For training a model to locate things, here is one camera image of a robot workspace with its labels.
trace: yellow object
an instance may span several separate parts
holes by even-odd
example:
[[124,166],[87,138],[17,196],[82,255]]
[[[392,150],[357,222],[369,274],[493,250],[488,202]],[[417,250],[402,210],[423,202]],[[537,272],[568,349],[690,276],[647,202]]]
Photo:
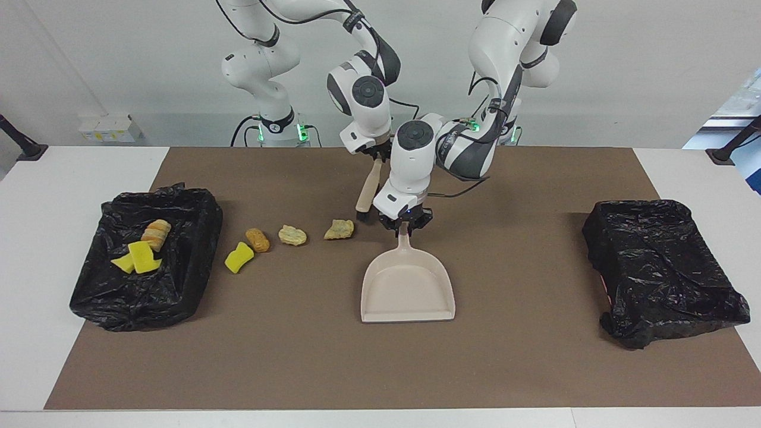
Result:
[[161,259],[153,260],[153,250],[148,242],[137,241],[127,245],[129,255],[135,263],[135,272],[146,273],[158,269],[161,266]]
[[224,265],[228,267],[232,273],[238,273],[241,267],[251,259],[253,259],[253,250],[251,247],[246,245],[245,242],[238,242],[235,251],[232,251],[228,254],[228,258],[224,259]]
[[251,228],[246,231],[246,239],[251,243],[257,253],[266,253],[269,250],[269,239],[260,229]]
[[170,225],[169,222],[160,219],[156,220],[145,228],[145,232],[143,232],[140,241],[148,242],[148,245],[151,246],[153,251],[159,252],[161,251],[161,247],[164,246],[164,242],[167,240],[167,235],[169,235],[169,231],[171,230],[172,225]]
[[354,233],[354,222],[352,220],[333,220],[328,232],[325,232],[325,239],[347,239],[351,238]]
[[307,234],[303,230],[289,225],[283,225],[283,228],[278,232],[278,237],[283,244],[293,245],[295,247],[298,247],[307,241]]
[[124,273],[132,273],[135,271],[135,262],[132,261],[132,255],[127,253],[126,256],[113,259],[111,263],[117,265]]

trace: white wall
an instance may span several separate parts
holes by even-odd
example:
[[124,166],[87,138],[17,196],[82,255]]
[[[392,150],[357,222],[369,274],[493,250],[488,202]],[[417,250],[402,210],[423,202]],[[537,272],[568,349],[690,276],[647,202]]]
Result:
[[11,170],[21,150],[5,134],[0,135],[0,180]]
[[[403,61],[392,96],[423,112],[470,114],[485,93],[466,96],[480,2],[355,3]],[[577,26],[556,49],[559,80],[521,92],[522,144],[679,148],[761,65],[758,0],[577,3]],[[131,113],[153,145],[224,145],[256,111],[221,76],[222,57],[246,42],[213,0],[0,0],[0,11],[0,111],[40,142],[85,144],[78,115],[98,103]],[[332,21],[282,31],[303,58],[278,80],[335,145],[348,119],[331,104],[325,76],[357,46]]]

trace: black stand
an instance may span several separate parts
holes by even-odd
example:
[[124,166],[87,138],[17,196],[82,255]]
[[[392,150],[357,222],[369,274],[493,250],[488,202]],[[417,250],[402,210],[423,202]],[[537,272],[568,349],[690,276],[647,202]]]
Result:
[[27,137],[21,131],[16,129],[0,114],[0,129],[3,130],[13,141],[21,147],[23,153],[19,155],[17,161],[36,161],[41,158],[47,150],[47,144],[37,144],[34,140]]
[[708,157],[711,158],[716,165],[734,165],[734,162],[730,159],[732,152],[746,142],[754,133],[757,133],[760,130],[761,116],[758,116],[756,119],[753,119],[753,122],[751,122],[750,125],[740,131],[732,141],[728,142],[727,145],[721,149],[706,149],[705,152],[708,153]]

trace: brown table mat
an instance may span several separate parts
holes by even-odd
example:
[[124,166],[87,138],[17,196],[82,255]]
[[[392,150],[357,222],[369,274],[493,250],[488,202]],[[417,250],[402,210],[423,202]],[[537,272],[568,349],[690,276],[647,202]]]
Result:
[[[46,409],[690,407],[761,404],[761,375],[734,329],[625,350],[597,323],[606,298],[581,226],[598,200],[658,198],[630,149],[500,148],[492,179],[412,245],[446,266],[450,322],[359,321],[365,268],[395,246],[353,219],[371,160],[342,149],[169,151],[156,187],[205,187],[224,210],[198,312],[174,327],[109,333],[87,322]],[[431,191],[462,184],[434,173]],[[302,248],[278,242],[305,230]],[[273,242],[239,275],[227,252],[249,227]]]

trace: dustpan handle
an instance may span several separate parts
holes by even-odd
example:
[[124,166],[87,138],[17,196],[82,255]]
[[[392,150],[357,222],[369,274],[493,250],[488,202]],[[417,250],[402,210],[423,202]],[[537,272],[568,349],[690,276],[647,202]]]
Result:
[[406,249],[410,250],[412,249],[412,245],[409,244],[409,223],[404,222],[399,227],[399,246],[396,247],[397,249]]

